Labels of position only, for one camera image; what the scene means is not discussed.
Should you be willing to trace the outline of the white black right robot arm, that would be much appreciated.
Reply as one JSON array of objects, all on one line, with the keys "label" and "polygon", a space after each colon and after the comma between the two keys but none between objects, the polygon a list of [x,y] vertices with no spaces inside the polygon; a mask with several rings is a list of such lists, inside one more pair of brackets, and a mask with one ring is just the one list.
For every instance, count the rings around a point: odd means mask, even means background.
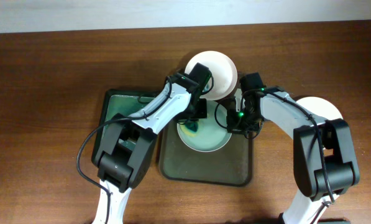
[{"label": "white black right robot arm", "polygon": [[259,133],[271,121],[293,141],[293,175],[298,191],[278,223],[317,223],[336,199],[360,181],[349,125],[327,119],[298,104],[279,87],[237,90],[231,98],[237,123],[230,132]]}]

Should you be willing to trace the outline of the pinkish white plate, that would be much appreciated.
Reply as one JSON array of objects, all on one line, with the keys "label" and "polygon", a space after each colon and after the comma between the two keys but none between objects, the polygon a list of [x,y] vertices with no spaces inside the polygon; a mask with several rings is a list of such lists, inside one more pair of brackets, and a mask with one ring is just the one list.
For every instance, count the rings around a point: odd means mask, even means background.
[{"label": "pinkish white plate", "polygon": [[185,73],[190,73],[197,63],[208,67],[214,79],[213,89],[201,98],[220,100],[233,91],[238,72],[234,62],[227,55],[212,50],[200,52],[187,63]]}]

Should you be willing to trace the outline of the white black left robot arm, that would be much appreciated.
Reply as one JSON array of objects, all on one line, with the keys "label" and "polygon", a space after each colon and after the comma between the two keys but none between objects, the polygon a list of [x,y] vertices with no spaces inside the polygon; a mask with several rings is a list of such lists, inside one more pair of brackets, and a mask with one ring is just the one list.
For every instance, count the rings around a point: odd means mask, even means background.
[{"label": "white black left robot arm", "polygon": [[99,146],[93,149],[91,162],[98,168],[100,198],[94,223],[122,223],[132,189],[150,167],[159,132],[174,118],[190,119],[211,73],[176,73],[146,106],[130,115],[115,114],[101,123],[93,134]]}]

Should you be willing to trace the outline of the pale green white plate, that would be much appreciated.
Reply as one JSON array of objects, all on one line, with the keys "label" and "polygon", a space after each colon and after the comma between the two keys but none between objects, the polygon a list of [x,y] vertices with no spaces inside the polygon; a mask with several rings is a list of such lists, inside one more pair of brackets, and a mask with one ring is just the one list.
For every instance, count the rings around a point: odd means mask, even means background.
[{"label": "pale green white plate", "polygon": [[189,148],[199,152],[213,152],[224,147],[232,134],[226,130],[227,109],[215,101],[207,101],[207,118],[194,121],[198,123],[198,131],[190,133],[184,124],[177,125],[180,139]]}]

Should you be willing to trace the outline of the green yellow sponge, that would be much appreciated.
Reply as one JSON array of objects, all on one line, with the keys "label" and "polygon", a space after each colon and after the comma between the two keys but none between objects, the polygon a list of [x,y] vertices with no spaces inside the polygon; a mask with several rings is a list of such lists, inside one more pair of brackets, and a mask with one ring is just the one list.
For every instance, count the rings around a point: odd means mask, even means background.
[{"label": "green yellow sponge", "polygon": [[189,122],[185,124],[185,128],[190,133],[196,133],[198,131],[198,123],[197,122]]}]

